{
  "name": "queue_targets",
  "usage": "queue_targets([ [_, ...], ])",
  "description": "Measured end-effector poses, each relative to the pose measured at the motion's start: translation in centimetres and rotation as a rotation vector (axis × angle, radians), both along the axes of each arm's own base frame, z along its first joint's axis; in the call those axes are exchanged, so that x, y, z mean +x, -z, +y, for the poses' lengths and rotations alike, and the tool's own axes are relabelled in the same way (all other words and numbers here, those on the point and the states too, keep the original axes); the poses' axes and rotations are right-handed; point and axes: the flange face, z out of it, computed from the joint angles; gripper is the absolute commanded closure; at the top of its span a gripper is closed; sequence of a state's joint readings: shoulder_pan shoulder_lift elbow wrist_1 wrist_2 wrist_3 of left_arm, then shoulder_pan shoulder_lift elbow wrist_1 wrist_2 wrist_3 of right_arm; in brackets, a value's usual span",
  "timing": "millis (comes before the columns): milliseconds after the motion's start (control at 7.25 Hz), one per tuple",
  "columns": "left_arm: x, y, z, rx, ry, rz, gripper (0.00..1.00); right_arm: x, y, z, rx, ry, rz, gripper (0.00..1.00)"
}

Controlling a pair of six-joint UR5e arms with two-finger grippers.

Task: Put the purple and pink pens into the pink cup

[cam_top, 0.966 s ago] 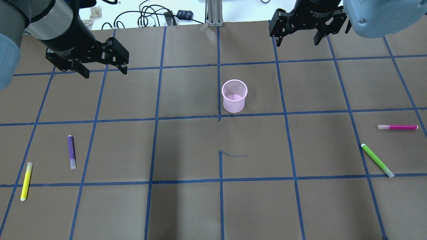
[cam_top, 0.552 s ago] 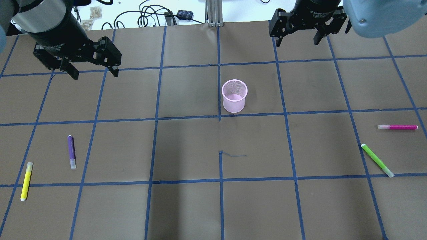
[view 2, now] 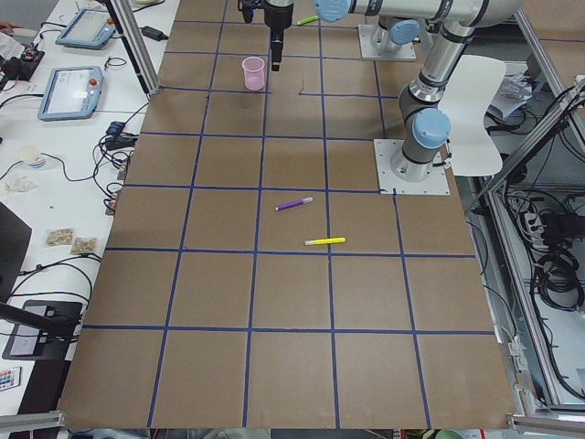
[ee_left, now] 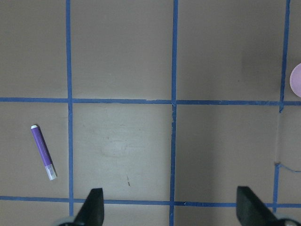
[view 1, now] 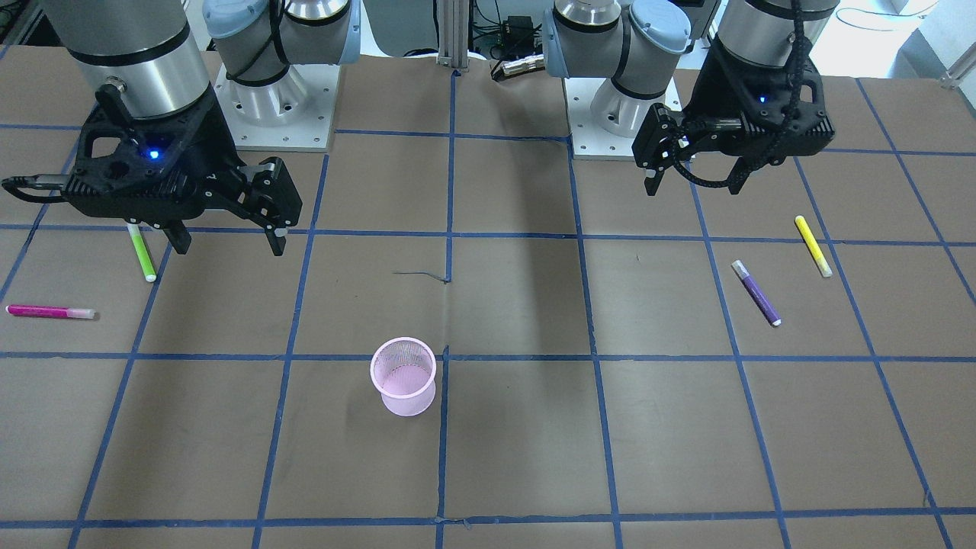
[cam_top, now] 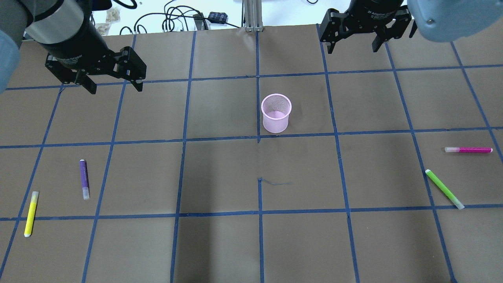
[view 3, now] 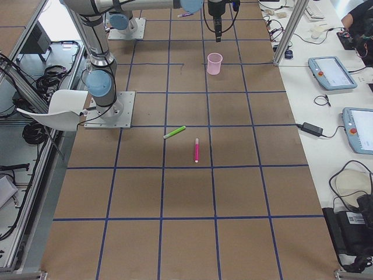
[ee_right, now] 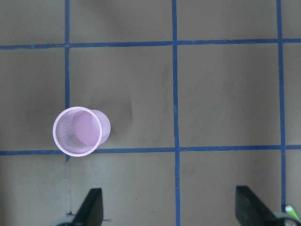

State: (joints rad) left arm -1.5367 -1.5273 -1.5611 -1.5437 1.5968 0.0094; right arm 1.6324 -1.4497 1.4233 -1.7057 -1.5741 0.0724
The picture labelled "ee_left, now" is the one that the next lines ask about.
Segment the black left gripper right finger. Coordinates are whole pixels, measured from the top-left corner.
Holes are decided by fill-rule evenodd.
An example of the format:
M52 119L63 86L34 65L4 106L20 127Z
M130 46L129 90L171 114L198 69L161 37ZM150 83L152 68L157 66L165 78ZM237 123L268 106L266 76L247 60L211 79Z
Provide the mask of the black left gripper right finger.
M281 225L281 221L247 186L237 187L236 216L242 226Z

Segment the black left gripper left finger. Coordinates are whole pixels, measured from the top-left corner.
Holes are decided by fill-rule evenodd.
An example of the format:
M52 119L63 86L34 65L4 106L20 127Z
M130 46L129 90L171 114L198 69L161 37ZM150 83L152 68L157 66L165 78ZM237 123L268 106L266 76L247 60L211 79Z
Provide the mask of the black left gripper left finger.
M102 226L104 222L103 189L90 191L80 211L71 223L72 226Z

